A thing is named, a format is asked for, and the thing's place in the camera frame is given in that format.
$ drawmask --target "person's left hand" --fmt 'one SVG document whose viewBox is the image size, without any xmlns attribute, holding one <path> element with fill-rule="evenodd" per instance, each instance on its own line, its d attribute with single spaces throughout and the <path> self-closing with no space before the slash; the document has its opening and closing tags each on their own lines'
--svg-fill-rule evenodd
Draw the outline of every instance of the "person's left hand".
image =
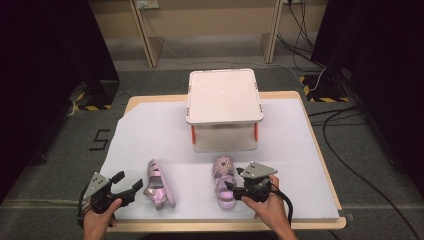
<svg viewBox="0 0 424 240">
<path fill-rule="evenodd" d="M 102 214 L 97 214 L 89 210 L 84 215 L 84 239 L 85 240 L 103 240 L 107 228 L 116 227 L 116 219 L 112 217 L 113 213 L 121 206 L 122 199 L 116 199 Z"/>
</svg>

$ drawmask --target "white lid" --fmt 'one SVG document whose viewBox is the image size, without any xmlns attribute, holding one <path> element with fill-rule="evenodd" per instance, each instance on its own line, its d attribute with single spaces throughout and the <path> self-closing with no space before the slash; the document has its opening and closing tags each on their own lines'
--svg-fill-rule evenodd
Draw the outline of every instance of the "white lid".
<svg viewBox="0 0 424 240">
<path fill-rule="evenodd" d="M 263 119 L 252 69 L 194 71 L 190 74 L 190 125 L 255 123 Z"/>
</svg>

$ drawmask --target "storage box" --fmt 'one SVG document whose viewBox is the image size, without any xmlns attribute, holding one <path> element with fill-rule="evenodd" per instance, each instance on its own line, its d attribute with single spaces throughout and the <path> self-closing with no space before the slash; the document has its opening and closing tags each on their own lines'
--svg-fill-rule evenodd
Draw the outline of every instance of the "storage box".
<svg viewBox="0 0 424 240">
<path fill-rule="evenodd" d="M 196 152 L 254 150 L 263 112 L 252 69 L 194 71 L 187 122 Z"/>
</svg>

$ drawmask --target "shoe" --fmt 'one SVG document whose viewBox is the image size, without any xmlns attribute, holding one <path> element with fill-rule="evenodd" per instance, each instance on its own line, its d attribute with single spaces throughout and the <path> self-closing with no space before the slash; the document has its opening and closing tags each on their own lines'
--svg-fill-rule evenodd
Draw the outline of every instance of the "shoe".
<svg viewBox="0 0 424 240">
<path fill-rule="evenodd" d="M 147 176 L 149 177 L 149 185 L 143 191 L 143 194 L 155 203 L 156 210 L 163 209 L 166 201 L 169 202 L 171 207 L 175 207 L 174 197 L 157 160 L 153 159 L 147 164 Z"/>
<path fill-rule="evenodd" d="M 233 208 L 236 205 L 236 200 L 233 196 L 233 192 L 228 190 L 225 185 L 226 181 L 233 183 L 234 186 L 237 185 L 234 180 L 233 161 L 230 157 L 220 156 L 215 159 L 213 164 L 213 178 L 219 206 L 224 210 Z"/>
</svg>

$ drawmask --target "human arm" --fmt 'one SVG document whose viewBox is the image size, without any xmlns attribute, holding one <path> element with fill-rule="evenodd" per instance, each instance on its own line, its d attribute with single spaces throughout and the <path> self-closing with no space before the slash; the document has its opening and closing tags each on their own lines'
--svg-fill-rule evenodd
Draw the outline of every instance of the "human arm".
<svg viewBox="0 0 424 240">
<path fill-rule="evenodd" d="M 122 199 L 118 198 L 102 214 L 89 210 L 84 215 L 84 240 L 103 240 L 109 225 L 116 227 L 117 222 L 112 215 L 121 204 Z"/>
<path fill-rule="evenodd" d="M 269 177 L 274 185 L 273 190 L 277 190 L 276 188 L 279 188 L 279 179 L 274 175 Z M 284 201 L 279 196 L 274 193 L 270 193 L 268 199 L 264 203 L 255 202 L 251 198 L 245 196 L 243 196 L 241 200 L 255 211 L 254 218 L 260 218 L 272 231 L 277 234 L 279 239 L 297 239 L 287 219 Z"/>
</svg>

